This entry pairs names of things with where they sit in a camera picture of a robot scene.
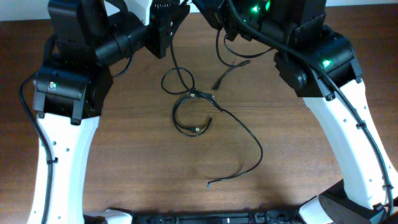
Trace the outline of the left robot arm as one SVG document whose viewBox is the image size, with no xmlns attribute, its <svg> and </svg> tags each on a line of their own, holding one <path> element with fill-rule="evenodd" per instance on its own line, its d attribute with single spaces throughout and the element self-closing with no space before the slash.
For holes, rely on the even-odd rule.
<svg viewBox="0 0 398 224">
<path fill-rule="evenodd" d="M 54 28 L 43 64 L 29 81 L 32 106 L 23 104 L 39 137 L 29 223 L 132 223 L 132 212 L 84 212 L 83 189 L 91 143 L 115 76 L 111 66 L 132 62 L 140 49 L 165 56 L 186 18 L 186 1 L 50 0 Z"/>
</svg>

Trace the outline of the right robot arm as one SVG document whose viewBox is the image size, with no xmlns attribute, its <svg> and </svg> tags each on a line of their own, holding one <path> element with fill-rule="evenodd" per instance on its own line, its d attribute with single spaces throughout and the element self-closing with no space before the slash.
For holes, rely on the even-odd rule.
<svg viewBox="0 0 398 224">
<path fill-rule="evenodd" d="M 343 178 L 305 202 L 305 223 L 395 223 L 397 171 L 369 112 L 350 41 L 325 25 L 325 1 L 196 1 L 210 26 L 276 51 L 280 77 L 323 128 Z"/>
</svg>

